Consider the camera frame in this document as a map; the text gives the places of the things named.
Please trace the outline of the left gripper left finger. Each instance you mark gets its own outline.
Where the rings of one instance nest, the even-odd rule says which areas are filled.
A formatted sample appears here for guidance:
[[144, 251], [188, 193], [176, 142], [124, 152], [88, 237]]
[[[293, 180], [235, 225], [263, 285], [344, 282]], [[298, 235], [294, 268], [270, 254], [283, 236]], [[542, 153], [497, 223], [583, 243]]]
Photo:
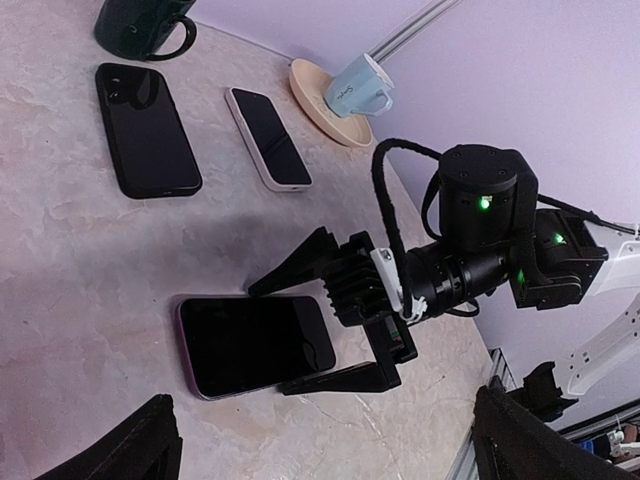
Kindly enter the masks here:
[[173, 398], [157, 394], [89, 448], [42, 479], [177, 479], [183, 439]]

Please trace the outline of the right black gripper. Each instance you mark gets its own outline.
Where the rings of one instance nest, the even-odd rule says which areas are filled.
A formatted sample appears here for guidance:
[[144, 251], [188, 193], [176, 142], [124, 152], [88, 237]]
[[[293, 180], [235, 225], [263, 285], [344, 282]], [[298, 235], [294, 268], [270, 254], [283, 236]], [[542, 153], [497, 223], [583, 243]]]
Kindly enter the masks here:
[[321, 279], [345, 327], [361, 327], [375, 360], [313, 378], [283, 383], [285, 396], [318, 392], [383, 393], [401, 385], [397, 365], [417, 357], [408, 327], [389, 303], [369, 253], [368, 233], [339, 244], [325, 227], [314, 230], [282, 263], [252, 283], [250, 296], [266, 296]]

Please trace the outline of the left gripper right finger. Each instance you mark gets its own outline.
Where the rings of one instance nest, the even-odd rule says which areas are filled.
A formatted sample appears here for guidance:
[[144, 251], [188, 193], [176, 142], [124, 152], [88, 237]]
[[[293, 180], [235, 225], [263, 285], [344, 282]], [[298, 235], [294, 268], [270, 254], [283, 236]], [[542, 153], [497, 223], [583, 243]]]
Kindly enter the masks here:
[[481, 479], [633, 479], [566, 440], [499, 388], [476, 394], [472, 439]]

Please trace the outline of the black phone case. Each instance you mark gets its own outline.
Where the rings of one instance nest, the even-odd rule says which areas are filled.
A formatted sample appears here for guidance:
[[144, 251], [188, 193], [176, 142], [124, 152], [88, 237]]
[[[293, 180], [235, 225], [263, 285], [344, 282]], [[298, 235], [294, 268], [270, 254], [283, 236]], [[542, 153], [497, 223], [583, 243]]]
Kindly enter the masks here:
[[195, 195], [202, 176], [165, 77], [103, 63], [95, 82], [121, 191], [136, 200]]

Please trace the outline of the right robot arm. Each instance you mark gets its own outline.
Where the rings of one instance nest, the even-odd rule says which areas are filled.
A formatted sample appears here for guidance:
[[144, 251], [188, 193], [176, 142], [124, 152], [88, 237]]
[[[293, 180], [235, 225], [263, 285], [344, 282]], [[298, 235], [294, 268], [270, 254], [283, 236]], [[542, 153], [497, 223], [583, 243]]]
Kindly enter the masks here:
[[[406, 248], [400, 234], [384, 173], [393, 149], [438, 164], [423, 207], [438, 205], [439, 225], [423, 247]], [[639, 282], [639, 256], [631, 249], [638, 229], [541, 195], [516, 150], [466, 144], [439, 153], [387, 139], [373, 152], [371, 173], [387, 247], [375, 247], [366, 232], [339, 244], [321, 227], [248, 289], [261, 297], [321, 280], [341, 324], [362, 327], [372, 348], [369, 362], [287, 382], [287, 395], [396, 388], [398, 366], [417, 355], [414, 325], [460, 315], [463, 304], [476, 308], [479, 296], [503, 284], [519, 308], [551, 310]]]

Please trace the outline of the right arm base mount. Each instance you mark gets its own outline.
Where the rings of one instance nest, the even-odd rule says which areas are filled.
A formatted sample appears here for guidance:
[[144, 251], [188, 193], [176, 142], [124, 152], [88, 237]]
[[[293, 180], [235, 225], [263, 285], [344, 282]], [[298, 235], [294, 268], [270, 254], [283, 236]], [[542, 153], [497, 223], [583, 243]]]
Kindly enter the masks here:
[[517, 403], [543, 423], [560, 419], [566, 410], [579, 402], [578, 396], [569, 392], [568, 384], [560, 382], [556, 368], [554, 361], [539, 364], [513, 392]]

